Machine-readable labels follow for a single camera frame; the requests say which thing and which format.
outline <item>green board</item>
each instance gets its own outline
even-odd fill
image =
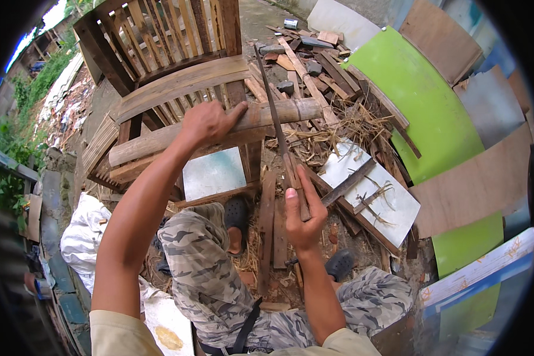
[[[409,121],[418,160],[398,132],[392,143],[413,184],[428,180],[484,151],[467,111],[433,65],[396,30],[387,27],[349,57]]]
[[[459,98],[433,65],[396,30],[376,34],[348,62],[366,74],[409,121],[406,131],[422,157],[417,159],[398,132],[392,143],[413,184],[443,173],[484,151]],[[502,244],[500,212],[433,237],[440,278]],[[500,284],[441,312],[440,339],[478,328],[491,320]]]

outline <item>black strap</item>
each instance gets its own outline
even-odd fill
[[[260,297],[258,300],[255,301],[255,304],[253,304],[253,310],[251,310],[251,313],[249,314],[249,316],[245,320],[245,323],[243,323],[241,330],[237,334],[235,344],[233,345],[234,354],[241,354],[243,352],[243,347],[245,346],[245,340],[247,340],[247,335],[249,335],[249,333],[253,329],[253,325],[255,325],[255,321],[259,317],[259,312],[261,311],[259,309],[259,304],[261,304],[261,302],[263,302],[263,297]]]
[[[245,347],[245,341],[247,340],[247,335],[253,330],[253,325],[255,325],[255,321],[259,317],[261,309],[259,308],[259,305],[263,302],[263,297],[260,297],[255,303],[253,304],[253,309],[251,310],[251,313],[249,313],[249,316],[243,323],[243,326],[239,330],[239,333],[237,334],[237,338],[235,340],[235,343],[233,347],[226,347],[225,351],[228,352],[229,355],[232,354],[244,354],[247,353],[248,348]],[[206,344],[200,343],[200,347],[203,352],[207,354],[211,354],[212,356],[224,356],[224,353],[221,349],[218,349],[217,347],[208,346]]]

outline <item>leg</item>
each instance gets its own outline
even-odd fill
[[[158,231],[173,275],[177,307],[214,347],[233,346],[255,300],[226,254],[228,232],[219,203],[189,207]],[[248,342],[268,340],[267,328],[250,334]]]
[[[411,287],[403,279],[368,267],[354,280],[338,287],[336,296],[346,316],[346,326],[359,334],[375,335],[407,314],[413,304]],[[271,315],[269,347],[316,345],[304,310]]]

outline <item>hand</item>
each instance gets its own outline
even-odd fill
[[[297,173],[305,190],[306,200],[309,203],[312,218],[303,223],[301,220],[300,204],[297,191],[293,188],[285,192],[285,206],[287,212],[287,237],[295,248],[297,256],[318,248],[318,241],[322,227],[325,224],[328,211],[320,201],[317,191],[308,176],[305,167],[297,165]]]
[[[219,101],[205,101],[186,111],[180,134],[198,147],[218,142],[231,130],[247,106],[247,101],[243,101],[226,114]]]

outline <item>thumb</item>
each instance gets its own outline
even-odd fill
[[[235,108],[227,114],[229,121],[235,125],[237,119],[240,118],[247,110],[247,106],[247,101],[242,101],[241,103],[237,104]]]
[[[287,223],[301,221],[299,195],[293,188],[285,192],[285,209],[287,210]]]

